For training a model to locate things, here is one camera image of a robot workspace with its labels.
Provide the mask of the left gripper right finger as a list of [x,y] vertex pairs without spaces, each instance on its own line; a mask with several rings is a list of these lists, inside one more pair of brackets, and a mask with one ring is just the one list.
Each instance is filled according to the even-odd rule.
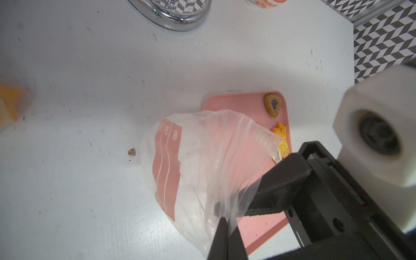
[[248,260],[238,226],[229,235],[229,260]]

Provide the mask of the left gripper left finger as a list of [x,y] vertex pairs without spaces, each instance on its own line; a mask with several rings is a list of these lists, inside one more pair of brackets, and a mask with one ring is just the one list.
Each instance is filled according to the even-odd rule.
[[227,260],[228,241],[228,223],[226,218],[222,217],[219,220],[207,260]]

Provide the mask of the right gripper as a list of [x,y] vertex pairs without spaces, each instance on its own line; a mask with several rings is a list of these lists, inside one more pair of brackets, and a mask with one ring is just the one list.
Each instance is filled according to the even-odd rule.
[[299,249],[280,260],[413,260],[416,235],[405,234],[317,141],[267,170],[249,158],[227,166],[217,217],[284,212]]

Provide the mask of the clear resealable bag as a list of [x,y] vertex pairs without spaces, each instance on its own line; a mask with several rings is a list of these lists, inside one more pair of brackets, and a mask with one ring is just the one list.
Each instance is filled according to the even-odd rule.
[[232,111],[173,114],[137,148],[140,171],[175,229],[203,256],[218,222],[231,234],[247,213],[262,176],[282,159],[282,139]]
[[20,89],[1,84],[1,131],[19,119],[16,104],[21,95]]

